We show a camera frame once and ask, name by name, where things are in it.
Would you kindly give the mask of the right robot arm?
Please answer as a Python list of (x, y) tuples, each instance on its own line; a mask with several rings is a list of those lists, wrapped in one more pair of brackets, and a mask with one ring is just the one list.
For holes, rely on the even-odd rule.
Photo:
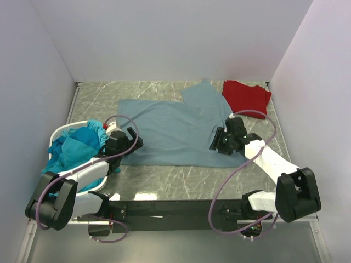
[(255, 190), (244, 194), (238, 208), (226, 208), (251, 216), (255, 212), (280, 215), (285, 222), (293, 222), (321, 210), (321, 200), (314, 172), (300, 168), (272, 150), (257, 134), (249, 134), (241, 117), (231, 114), (225, 127), (216, 130), (211, 150), (225, 155), (239, 153), (258, 165), (275, 183), (273, 192)]

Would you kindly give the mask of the grey-blue t shirt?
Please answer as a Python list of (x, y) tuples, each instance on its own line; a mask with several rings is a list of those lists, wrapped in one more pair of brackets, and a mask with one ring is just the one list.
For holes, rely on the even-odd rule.
[(123, 165), (235, 168), (245, 157), (209, 149), (218, 127), (232, 113), (221, 93), (208, 81), (181, 91), (183, 101), (123, 99), (120, 115), (131, 118), (144, 145), (122, 159)]

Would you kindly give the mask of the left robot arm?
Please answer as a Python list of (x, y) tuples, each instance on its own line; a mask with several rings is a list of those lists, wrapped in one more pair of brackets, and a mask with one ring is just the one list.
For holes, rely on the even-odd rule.
[(64, 173), (42, 175), (25, 208), (25, 216), (36, 220), (44, 230), (61, 230), (72, 218), (108, 215), (108, 196), (82, 189), (96, 179), (106, 179), (120, 166), (123, 157), (142, 146), (138, 128), (112, 131), (105, 145), (89, 161)]

